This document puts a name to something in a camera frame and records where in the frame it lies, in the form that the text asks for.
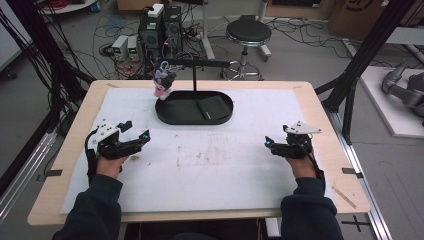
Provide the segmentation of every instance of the human hand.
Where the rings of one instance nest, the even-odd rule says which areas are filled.
[[[315,168],[308,156],[301,159],[286,158],[290,164],[295,178],[310,177],[316,178]]]
[[[111,178],[117,178],[121,165],[127,160],[128,156],[114,160],[108,160],[105,157],[99,156],[97,160],[97,174],[106,175]]]

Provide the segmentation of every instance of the person's arm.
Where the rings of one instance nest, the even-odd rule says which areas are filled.
[[[323,182],[316,178],[311,161],[286,159],[296,178],[297,189],[281,201],[283,239],[343,239],[334,203],[324,197]]]
[[[118,198],[122,183],[116,178],[119,167],[126,159],[110,161],[99,158],[97,174],[90,187],[78,194],[65,225],[54,234],[53,239],[118,239],[121,224]]]

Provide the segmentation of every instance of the dark sleeve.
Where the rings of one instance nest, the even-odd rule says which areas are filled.
[[[283,239],[343,239],[331,199],[324,197],[322,181],[296,179],[297,189],[281,202]]]
[[[87,191],[78,194],[65,225],[53,239],[118,239],[121,188],[122,183],[118,180],[95,175]]]

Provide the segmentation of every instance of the cardboard box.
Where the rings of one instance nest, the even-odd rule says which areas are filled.
[[[155,3],[162,3],[161,0],[118,0],[119,10],[142,10],[144,7],[153,6]]]
[[[381,1],[336,1],[328,22],[331,35],[364,40],[384,11]]]
[[[405,15],[403,20],[400,22],[401,26],[404,26],[409,19],[414,15],[414,13],[418,10],[419,6],[424,2],[424,0],[416,0],[414,5],[412,5],[411,9],[409,9],[408,13]],[[421,11],[418,12],[418,14],[415,16],[414,19],[412,19],[409,26],[414,26],[418,24],[422,19],[424,18],[424,8],[421,9]]]
[[[319,7],[297,7],[273,5],[272,1],[266,8],[267,17],[305,18],[311,20],[325,20],[331,15],[336,0],[321,0]]]

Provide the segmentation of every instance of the power supply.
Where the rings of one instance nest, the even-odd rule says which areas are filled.
[[[169,6],[165,8],[163,21],[166,29],[166,42],[175,53],[183,50],[181,7]]]
[[[128,37],[128,54],[130,61],[140,61],[140,47],[137,36]]]
[[[128,36],[119,36],[119,38],[112,45],[115,60],[125,61],[128,57]]]

